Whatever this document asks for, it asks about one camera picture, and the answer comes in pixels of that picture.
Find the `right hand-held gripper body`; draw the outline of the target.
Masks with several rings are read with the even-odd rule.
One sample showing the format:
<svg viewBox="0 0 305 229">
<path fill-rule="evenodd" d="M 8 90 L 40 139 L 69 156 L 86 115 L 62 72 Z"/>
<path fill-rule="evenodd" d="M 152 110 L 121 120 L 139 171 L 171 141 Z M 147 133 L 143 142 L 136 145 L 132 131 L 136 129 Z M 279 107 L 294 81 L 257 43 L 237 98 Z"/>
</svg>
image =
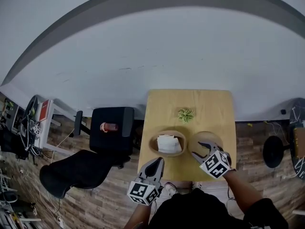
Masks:
<svg viewBox="0 0 305 229">
<path fill-rule="evenodd" d="M 214 151 L 207 159 L 200 165 L 200 169 L 207 173 L 214 179 L 222 177 L 231 167 L 232 161 L 229 153 L 223 151 L 221 148 Z"/>
</svg>

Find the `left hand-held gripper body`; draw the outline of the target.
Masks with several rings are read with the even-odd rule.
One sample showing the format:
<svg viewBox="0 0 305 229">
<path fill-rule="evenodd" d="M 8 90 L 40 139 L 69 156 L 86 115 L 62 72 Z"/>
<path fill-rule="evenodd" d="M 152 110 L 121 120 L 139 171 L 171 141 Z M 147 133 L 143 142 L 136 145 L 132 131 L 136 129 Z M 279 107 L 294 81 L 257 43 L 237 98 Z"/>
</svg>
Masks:
<svg viewBox="0 0 305 229">
<path fill-rule="evenodd" d="M 146 206 L 151 205 L 161 194 L 160 180 L 161 176 L 137 176 L 136 179 L 130 183 L 127 196 L 131 201 L 137 204 Z"/>
</svg>

